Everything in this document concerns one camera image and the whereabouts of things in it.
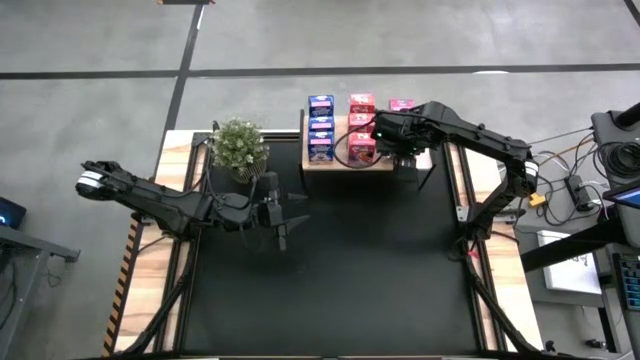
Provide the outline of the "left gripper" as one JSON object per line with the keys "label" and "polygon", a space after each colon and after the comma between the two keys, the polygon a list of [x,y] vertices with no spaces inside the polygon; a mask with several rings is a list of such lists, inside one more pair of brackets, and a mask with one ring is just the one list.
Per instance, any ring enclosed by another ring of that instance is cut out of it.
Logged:
{"label": "left gripper", "polygon": [[[287,249],[286,235],[289,235],[297,226],[310,219],[309,215],[301,215],[284,219],[282,206],[279,203],[279,192],[270,191],[268,196],[258,204],[258,222],[263,227],[271,228],[277,238],[280,251]],[[308,200],[304,194],[288,193],[287,200],[290,202],[303,202]]]}

